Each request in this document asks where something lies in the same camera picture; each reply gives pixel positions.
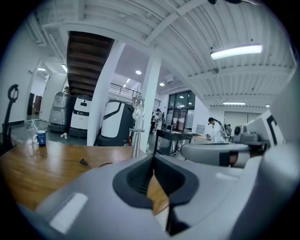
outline staircase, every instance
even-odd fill
[[[67,79],[71,95],[93,96],[113,41],[97,34],[75,31],[69,33]]]

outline ceiling light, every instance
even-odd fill
[[[66,71],[66,73],[68,72],[68,69],[67,69],[67,67],[66,67],[66,65],[65,64],[62,64],[61,65],[62,66],[62,68]]]
[[[232,49],[219,51],[219,52],[212,52],[210,55],[213,60],[216,60],[220,58],[226,58],[226,57],[242,55],[242,54],[261,53],[262,50],[263,50],[263,46],[261,44],[253,44],[253,45],[235,47]]]
[[[245,105],[245,103],[224,102],[223,105]]]

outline black handle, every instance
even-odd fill
[[[9,89],[8,89],[8,93],[7,93],[7,96],[8,96],[8,99],[12,102],[16,102],[16,100],[18,99],[18,96],[19,96],[19,89],[18,89],[19,85],[18,84],[14,84],[12,85]]]

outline fluorescent light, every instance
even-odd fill
[[[219,52],[212,52],[210,55],[213,60],[216,60],[220,58],[226,58],[226,57],[242,55],[242,54],[261,53],[262,50],[263,50],[263,46],[261,44],[253,44],[253,45],[235,47],[232,49],[223,50]]]
[[[66,73],[68,72],[68,69],[67,69],[67,67],[66,67],[66,65],[65,64],[62,64],[61,65],[62,66],[62,68],[66,71]]]
[[[223,105],[245,105],[245,103],[224,102]]]

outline ceiling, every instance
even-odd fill
[[[264,107],[286,86],[294,68],[281,25],[264,6],[246,2],[52,0],[31,16],[31,25],[34,21],[44,35],[37,38],[45,38],[61,62],[69,30],[126,43],[116,73],[137,82],[143,81],[148,55],[157,48],[163,57],[159,81],[165,82],[170,73],[175,76],[158,91],[167,93],[186,85],[211,106],[243,101],[246,106]],[[246,44],[262,44],[263,51],[219,60],[210,56],[213,51]],[[135,74],[137,69],[142,75]]]

